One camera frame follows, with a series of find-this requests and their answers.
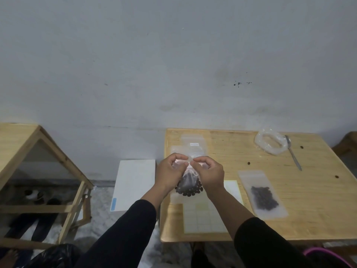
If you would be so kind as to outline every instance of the blue label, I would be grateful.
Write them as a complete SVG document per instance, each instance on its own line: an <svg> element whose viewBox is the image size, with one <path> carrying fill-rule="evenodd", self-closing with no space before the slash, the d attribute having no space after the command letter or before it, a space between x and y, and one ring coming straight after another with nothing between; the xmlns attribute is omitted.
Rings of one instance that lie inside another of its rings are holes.
<svg viewBox="0 0 357 268"><path fill-rule="evenodd" d="M110 211L114 211L115 210L115 204L116 204L116 198L113 198L112 207L110 208Z"/></svg>

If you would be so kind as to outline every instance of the black sleeve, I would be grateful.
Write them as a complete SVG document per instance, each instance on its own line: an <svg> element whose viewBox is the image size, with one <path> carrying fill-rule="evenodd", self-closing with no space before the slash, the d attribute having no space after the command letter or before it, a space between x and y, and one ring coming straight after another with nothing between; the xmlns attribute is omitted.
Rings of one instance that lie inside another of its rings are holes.
<svg viewBox="0 0 357 268"><path fill-rule="evenodd" d="M234 247L246 268L314 267L301 252L257 217L239 227Z"/></svg>
<svg viewBox="0 0 357 268"><path fill-rule="evenodd" d="M136 201L78 260L75 268L137 267L156 223L156 210Z"/></svg>

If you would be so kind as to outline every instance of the hand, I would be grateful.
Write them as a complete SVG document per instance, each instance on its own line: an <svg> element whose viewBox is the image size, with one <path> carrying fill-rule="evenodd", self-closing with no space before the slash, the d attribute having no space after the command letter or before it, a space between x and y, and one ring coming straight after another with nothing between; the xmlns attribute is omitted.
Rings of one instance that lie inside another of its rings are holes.
<svg viewBox="0 0 357 268"><path fill-rule="evenodd" d="M208 169L203 168L198 162L205 162ZM198 172L203 188L207 194L216 192L224 188L224 170L223 166L208 156L194 158L190 165Z"/></svg>
<svg viewBox="0 0 357 268"><path fill-rule="evenodd" d="M163 190L165 196L177 186L189 165L188 162L184 162L174 169L172 164L176 159L187 160L188 157L180 153L172 153L167 158L163 159L156 169L154 186Z"/></svg>

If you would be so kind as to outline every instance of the pink rim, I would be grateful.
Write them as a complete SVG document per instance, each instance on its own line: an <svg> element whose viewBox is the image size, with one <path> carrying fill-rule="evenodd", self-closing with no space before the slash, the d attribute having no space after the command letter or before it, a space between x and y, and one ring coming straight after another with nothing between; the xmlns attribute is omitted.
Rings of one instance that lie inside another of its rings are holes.
<svg viewBox="0 0 357 268"><path fill-rule="evenodd" d="M322 247L311 247L309 249L306 249L303 254L306 256L308 253L311 253L313 251L320 251L320 252L325 252L328 253L330 255L333 255L334 257L337 257L338 259L340 259L342 262L344 262L348 267L353 268L346 260L344 260L341 256L337 255L336 253L326 249L326 248L322 248Z"/></svg>

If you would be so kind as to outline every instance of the metal spoon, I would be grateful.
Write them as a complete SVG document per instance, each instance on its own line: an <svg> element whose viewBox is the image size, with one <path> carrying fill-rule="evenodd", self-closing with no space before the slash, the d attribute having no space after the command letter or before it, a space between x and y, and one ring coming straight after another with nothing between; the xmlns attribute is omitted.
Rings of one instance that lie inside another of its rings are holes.
<svg viewBox="0 0 357 268"><path fill-rule="evenodd" d="M292 155L292 158L294 159L294 162L295 162L297 168L298 168L300 171L302 171L301 165L299 164L299 162L297 161L297 159L296 159L294 153L292 152L292 149L291 149L291 141L290 141L289 136L285 135L285 138L286 138L286 141L288 142L288 149L289 149L289 151L290 151L290 153L291 153L291 155Z"/></svg>

